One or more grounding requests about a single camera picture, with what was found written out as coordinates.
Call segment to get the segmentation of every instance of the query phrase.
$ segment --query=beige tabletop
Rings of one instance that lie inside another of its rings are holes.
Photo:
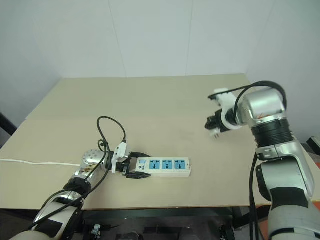
[[[80,164],[101,138],[97,118],[110,116],[126,129],[132,151],[189,157],[192,172],[187,178],[139,180],[110,173],[86,199],[84,209],[247,206],[256,148],[250,129],[212,139],[204,125],[219,109],[207,99],[214,89],[248,83],[243,74],[62,79],[3,146],[0,158]],[[122,132],[108,120],[101,126],[113,150]],[[313,200],[319,201],[320,170],[305,155],[315,180]],[[0,208],[39,209],[76,169],[1,162]],[[253,189],[256,204],[268,204],[256,182]]]

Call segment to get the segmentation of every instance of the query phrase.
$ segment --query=table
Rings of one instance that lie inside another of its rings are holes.
[[[256,148],[250,129],[212,139],[204,128],[206,118],[219,109],[207,96],[216,88],[248,83],[244,74],[62,79],[3,146],[0,158],[79,164],[101,138],[97,118],[110,116],[126,129],[133,151],[189,157],[192,172],[188,178],[139,180],[110,173],[83,209],[248,206]],[[101,127],[113,150],[122,139],[121,129],[108,120]],[[320,171],[305,156],[316,184],[313,201],[320,201]],[[39,209],[76,168],[1,162],[0,208]],[[257,205],[269,204],[256,182],[253,189]]]

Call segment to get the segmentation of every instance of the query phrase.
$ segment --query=white cable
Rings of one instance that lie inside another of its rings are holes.
[[[64,166],[76,166],[79,167],[80,164],[64,163],[64,162],[32,162],[32,161],[22,161],[14,159],[0,159],[0,162],[13,162],[21,164],[31,164],[31,165],[64,165]]]

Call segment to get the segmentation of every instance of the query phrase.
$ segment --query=power strip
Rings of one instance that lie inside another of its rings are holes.
[[[153,177],[189,177],[191,166],[187,157],[139,157],[135,171]]]

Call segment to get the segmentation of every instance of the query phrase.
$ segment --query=white wall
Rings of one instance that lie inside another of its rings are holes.
[[[300,130],[293,96],[319,76],[311,71],[319,63],[318,29],[309,29],[319,25],[320,9],[317,0],[294,3],[296,9],[289,0],[0,0],[0,111],[18,126],[61,77],[247,72],[252,82],[283,81],[291,125]],[[291,79],[303,86],[294,88]]]
[[[275,2],[247,77],[284,87],[291,130],[300,141],[320,132],[320,1]]]

